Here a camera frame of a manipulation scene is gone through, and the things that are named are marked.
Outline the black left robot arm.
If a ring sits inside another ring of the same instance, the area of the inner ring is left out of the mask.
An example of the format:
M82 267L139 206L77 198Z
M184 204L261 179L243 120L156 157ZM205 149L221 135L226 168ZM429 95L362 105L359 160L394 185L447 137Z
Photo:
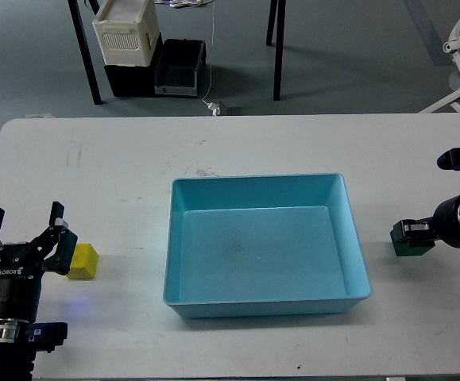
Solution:
M0 229L4 217L0 208ZM52 352L68 336L65 322L38 323L42 277L70 271L77 236L52 204L48 227L30 242L0 241L0 380L30 380L38 352Z

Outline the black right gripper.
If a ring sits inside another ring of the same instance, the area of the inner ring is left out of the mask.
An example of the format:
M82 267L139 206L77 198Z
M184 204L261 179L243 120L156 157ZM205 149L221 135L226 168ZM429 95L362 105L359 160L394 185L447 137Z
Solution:
M437 237L453 248L460 248L458 208L460 195L442 202L435 210L430 226ZM428 222L405 219L392 227L394 248L432 248L432 231Z

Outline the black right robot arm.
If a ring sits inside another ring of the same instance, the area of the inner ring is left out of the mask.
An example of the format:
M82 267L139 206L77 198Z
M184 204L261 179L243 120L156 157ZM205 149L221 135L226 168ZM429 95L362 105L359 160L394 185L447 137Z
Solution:
M460 171L460 148L444 152L437 165L442 170ZM397 256L422 256L436 241L460 249L460 195L439 204L430 217L398 221L390 237Z

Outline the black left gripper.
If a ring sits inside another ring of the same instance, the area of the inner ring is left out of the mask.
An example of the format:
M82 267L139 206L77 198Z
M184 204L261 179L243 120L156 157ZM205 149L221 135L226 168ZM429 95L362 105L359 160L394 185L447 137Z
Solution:
M0 207L0 229L5 211ZM48 227L28 244L0 241L0 320L35 322L45 272L70 271L78 237L64 220L64 206L53 202Z

